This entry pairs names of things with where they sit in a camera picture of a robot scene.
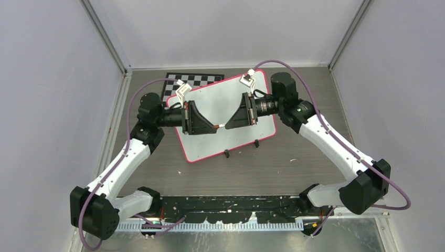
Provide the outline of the pink framed whiteboard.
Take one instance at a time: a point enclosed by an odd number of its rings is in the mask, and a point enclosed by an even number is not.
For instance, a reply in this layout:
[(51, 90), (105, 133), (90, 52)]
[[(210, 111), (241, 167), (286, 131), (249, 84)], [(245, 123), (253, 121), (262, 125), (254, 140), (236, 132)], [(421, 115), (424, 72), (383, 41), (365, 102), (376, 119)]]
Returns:
[[(239, 82), (243, 72), (240, 68), (194, 69), (173, 72), (188, 74), (222, 74), (225, 78), (212, 84), (192, 89), (186, 100), (194, 100), (198, 111), (212, 124), (225, 124), (238, 109), (241, 95), (250, 89)], [(198, 163), (208, 158), (223, 155), (224, 150), (239, 151), (244, 147), (254, 148), (255, 139), (266, 142), (277, 135), (277, 120), (269, 115), (260, 117), (256, 125), (225, 129), (215, 134), (185, 135), (180, 127), (165, 128), (161, 153), (168, 159), (184, 163)]]

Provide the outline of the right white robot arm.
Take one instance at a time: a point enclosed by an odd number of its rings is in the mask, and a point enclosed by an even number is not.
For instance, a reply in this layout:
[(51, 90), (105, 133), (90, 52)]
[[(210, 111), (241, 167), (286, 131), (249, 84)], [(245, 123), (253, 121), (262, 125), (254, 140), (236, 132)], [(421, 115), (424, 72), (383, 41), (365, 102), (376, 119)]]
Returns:
[(271, 93), (254, 89), (254, 71), (240, 77), (239, 82), (250, 88), (242, 94), (237, 111), (225, 124), (225, 128), (249, 127), (258, 123), (259, 117), (277, 114), (283, 124), (290, 127), (318, 147), (340, 170), (344, 183), (313, 184), (300, 193), (300, 210), (314, 215), (320, 207), (344, 206), (360, 215), (375, 205), (389, 191), (388, 179), (391, 167), (387, 161), (375, 161), (359, 151), (335, 130), (315, 109), (314, 105), (299, 98), (295, 80), (289, 73), (279, 72), (271, 77)]

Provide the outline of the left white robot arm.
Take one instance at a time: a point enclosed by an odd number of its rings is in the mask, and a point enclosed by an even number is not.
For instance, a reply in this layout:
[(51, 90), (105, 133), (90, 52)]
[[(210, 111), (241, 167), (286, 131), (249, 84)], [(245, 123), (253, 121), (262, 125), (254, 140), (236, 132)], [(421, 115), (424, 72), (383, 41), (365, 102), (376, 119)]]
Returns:
[(70, 193), (71, 223), (80, 234), (106, 240), (120, 221), (136, 214), (157, 216), (162, 209), (160, 193), (139, 187), (129, 196), (118, 194), (134, 171), (148, 159), (164, 137), (164, 127), (181, 127), (188, 135), (214, 134), (219, 128), (208, 121), (193, 100), (165, 108), (160, 96), (150, 92), (140, 99), (137, 123), (128, 127), (126, 143), (109, 166), (86, 187)]

